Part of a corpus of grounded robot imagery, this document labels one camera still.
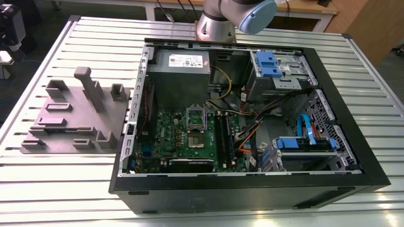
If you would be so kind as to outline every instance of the yellow cable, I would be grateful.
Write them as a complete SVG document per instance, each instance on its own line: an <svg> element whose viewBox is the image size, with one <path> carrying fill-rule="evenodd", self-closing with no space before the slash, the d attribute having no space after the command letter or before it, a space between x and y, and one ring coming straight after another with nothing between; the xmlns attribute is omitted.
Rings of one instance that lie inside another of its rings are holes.
<svg viewBox="0 0 404 227"><path fill-rule="evenodd" d="M210 101L214 101L214 100L223 99L229 95L229 93L233 91L233 80L231 80L229 74L221 68L218 68L214 65L211 65L211 67L214 67L215 69L218 69L226 75L226 78L229 80L229 90L227 90L227 93L223 96L218 97L218 98L209 98Z"/></svg>
<svg viewBox="0 0 404 227"><path fill-rule="evenodd" d="M249 135L249 137L246 138L245 142L242 143L239 150L242 150L243 145L246 144L246 142L249 141L249 139L253 137L255 131L259 129L259 126L255 128L255 130L251 132L251 134Z"/></svg>

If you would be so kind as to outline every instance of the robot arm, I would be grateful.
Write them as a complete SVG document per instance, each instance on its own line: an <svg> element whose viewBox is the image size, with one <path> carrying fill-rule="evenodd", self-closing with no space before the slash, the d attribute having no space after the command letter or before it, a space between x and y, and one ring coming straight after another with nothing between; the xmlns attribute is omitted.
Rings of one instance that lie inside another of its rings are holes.
<svg viewBox="0 0 404 227"><path fill-rule="evenodd" d="M205 41L233 42L235 26L246 34L257 34L269 26L277 9L275 0L206 0L198 24L198 38Z"/></svg>

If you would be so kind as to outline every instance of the motherboard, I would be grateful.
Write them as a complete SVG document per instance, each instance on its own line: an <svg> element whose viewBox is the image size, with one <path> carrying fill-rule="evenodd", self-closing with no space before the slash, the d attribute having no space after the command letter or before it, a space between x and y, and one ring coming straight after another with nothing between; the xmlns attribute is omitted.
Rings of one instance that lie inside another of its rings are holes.
<svg viewBox="0 0 404 227"><path fill-rule="evenodd" d="M239 118L206 113L193 106L185 112L158 113L154 144L142 144L138 173L246 172L245 154L235 153L234 137Z"/></svg>

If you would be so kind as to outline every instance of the green circuit board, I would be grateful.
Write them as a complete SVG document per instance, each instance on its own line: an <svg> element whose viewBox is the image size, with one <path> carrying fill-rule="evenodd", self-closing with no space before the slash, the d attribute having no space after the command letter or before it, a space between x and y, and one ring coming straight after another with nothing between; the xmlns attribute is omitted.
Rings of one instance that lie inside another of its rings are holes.
<svg viewBox="0 0 404 227"><path fill-rule="evenodd" d="M147 166L149 173L159 173L158 160L162 158L210 159L215 161L215 172L246 172L245 158L238 158L235 160L237 164L227 167L223 167L218 162L215 114L207 114L207 127L203 131L187 130L186 114L186 112L159 112L158 114L154 159L143 159L143 165ZM201 117L194 115L191 118L195 123L202 123ZM230 115L229 118L231 131L235 135L241 132L239 119L237 115Z"/></svg>

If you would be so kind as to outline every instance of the blue cable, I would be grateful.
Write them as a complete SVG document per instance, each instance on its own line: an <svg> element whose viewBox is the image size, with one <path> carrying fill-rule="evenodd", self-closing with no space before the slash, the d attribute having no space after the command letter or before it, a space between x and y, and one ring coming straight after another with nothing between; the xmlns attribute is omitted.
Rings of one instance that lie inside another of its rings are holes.
<svg viewBox="0 0 404 227"><path fill-rule="evenodd" d="M305 123L306 123L306 136L310 138L310 144L315 145L317 140L315 140L315 136L314 136L314 129L311 128L311 125L310 125L310 116L306 113L301 114L298 117L298 136L303 136L302 120L305 120Z"/></svg>

